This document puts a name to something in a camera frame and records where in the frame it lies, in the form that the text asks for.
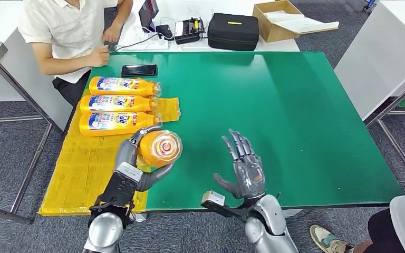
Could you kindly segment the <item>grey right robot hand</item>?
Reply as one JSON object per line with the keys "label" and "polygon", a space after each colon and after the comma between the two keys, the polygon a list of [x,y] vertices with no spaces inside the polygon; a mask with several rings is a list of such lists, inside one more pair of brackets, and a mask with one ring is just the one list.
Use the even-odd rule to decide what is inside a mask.
{"label": "grey right robot hand", "polygon": [[232,158],[236,182],[227,181],[218,173],[213,174],[213,179],[236,199],[259,198],[265,194],[262,160],[245,136],[233,129],[228,131],[232,136],[233,143],[224,135],[221,138]]}

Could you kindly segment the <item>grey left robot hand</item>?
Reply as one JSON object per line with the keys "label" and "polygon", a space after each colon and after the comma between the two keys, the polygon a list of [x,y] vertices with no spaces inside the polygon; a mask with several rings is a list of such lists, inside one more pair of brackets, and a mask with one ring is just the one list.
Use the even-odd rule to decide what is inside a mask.
{"label": "grey left robot hand", "polygon": [[121,165],[128,166],[128,174],[123,171],[122,174],[137,183],[136,191],[144,192],[149,190],[172,170],[174,163],[160,167],[153,172],[142,172],[137,168],[138,146],[142,138],[150,132],[159,131],[161,129],[162,127],[158,125],[141,128],[135,132],[131,138],[124,140],[118,149],[114,164],[115,168],[118,170]]}

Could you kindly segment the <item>person's right hand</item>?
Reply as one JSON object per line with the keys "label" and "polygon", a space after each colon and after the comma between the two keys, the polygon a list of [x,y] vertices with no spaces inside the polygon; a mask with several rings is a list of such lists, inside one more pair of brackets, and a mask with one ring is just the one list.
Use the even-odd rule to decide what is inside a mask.
{"label": "person's right hand", "polygon": [[107,45],[101,48],[94,48],[86,57],[86,65],[89,67],[102,67],[109,61],[109,48]]}

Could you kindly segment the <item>person's left hand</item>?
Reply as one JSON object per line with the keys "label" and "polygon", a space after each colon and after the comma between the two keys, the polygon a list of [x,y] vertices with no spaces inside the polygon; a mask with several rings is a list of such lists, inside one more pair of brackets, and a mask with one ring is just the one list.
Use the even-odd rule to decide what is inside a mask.
{"label": "person's left hand", "polygon": [[123,25],[112,24],[103,32],[103,41],[109,43],[118,42]]}

